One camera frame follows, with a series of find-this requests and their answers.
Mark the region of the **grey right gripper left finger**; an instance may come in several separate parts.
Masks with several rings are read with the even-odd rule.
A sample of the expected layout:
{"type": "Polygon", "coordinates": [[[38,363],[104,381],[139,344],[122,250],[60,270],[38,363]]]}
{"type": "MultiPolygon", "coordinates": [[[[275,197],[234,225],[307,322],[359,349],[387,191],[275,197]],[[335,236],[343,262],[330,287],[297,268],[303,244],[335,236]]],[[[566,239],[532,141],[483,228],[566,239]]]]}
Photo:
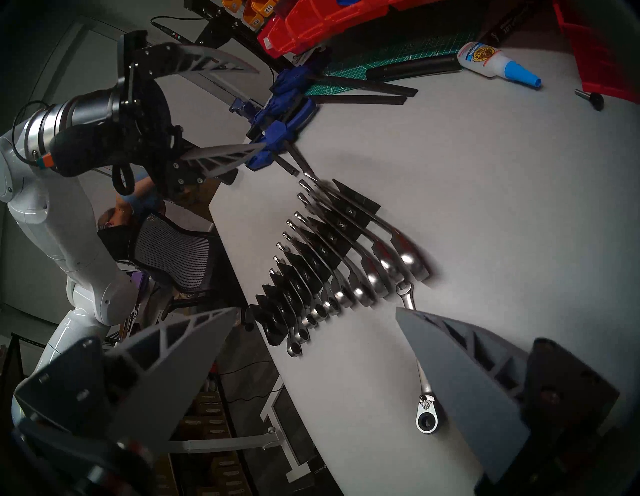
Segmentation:
{"type": "Polygon", "coordinates": [[[160,322],[109,350],[78,340],[21,383],[24,414],[75,437],[166,450],[237,319],[236,307],[160,322]]]}

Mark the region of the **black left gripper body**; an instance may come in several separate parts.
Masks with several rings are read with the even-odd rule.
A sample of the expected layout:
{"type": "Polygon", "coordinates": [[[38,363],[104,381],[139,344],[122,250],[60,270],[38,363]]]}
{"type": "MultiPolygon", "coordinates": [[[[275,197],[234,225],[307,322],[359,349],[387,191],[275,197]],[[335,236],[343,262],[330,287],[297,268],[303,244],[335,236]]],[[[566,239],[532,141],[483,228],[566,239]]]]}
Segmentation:
{"type": "MultiPolygon", "coordinates": [[[[172,123],[167,99],[157,82],[161,77],[142,79],[133,65],[134,50],[160,44],[151,44],[147,35],[146,30],[130,31],[118,40],[118,121],[123,127],[122,152],[118,158],[118,193],[121,195],[133,193],[132,163],[145,168],[165,196],[165,166],[181,152],[197,147],[184,139],[181,126],[172,123]]],[[[199,83],[205,76],[219,72],[174,76],[199,83]]],[[[237,176],[236,168],[212,179],[232,185],[237,176]]]]}

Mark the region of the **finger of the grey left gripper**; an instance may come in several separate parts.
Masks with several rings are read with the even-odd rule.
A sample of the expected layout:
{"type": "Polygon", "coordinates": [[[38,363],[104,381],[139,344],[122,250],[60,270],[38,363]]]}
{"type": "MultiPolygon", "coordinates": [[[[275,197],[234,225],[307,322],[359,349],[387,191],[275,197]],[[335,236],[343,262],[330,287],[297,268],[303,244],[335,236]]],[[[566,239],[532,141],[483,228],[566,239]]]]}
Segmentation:
{"type": "Polygon", "coordinates": [[[198,186],[245,164],[262,152],[265,143],[241,143],[194,147],[181,152],[165,166],[165,196],[180,195],[189,186],[198,186]]]}
{"type": "Polygon", "coordinates": [[[254,66],[222,50],[173,42],[133,50],[132,62],[142,79],[158,79],[190,72],[259,73],[254,66]]]}

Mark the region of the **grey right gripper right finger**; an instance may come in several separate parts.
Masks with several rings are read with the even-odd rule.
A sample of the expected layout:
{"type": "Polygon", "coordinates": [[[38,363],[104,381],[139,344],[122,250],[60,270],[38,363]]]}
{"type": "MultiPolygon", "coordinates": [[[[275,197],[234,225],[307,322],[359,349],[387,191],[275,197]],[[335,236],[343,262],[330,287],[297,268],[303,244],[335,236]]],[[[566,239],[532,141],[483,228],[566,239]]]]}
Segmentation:
{"type": "Polygon", "coordinates": [[[530,351],[474,324],[396,308],[437,409],[483,468],[479,485],[567,485],[600,440],[618,389],[557,342],[530,351]]]}

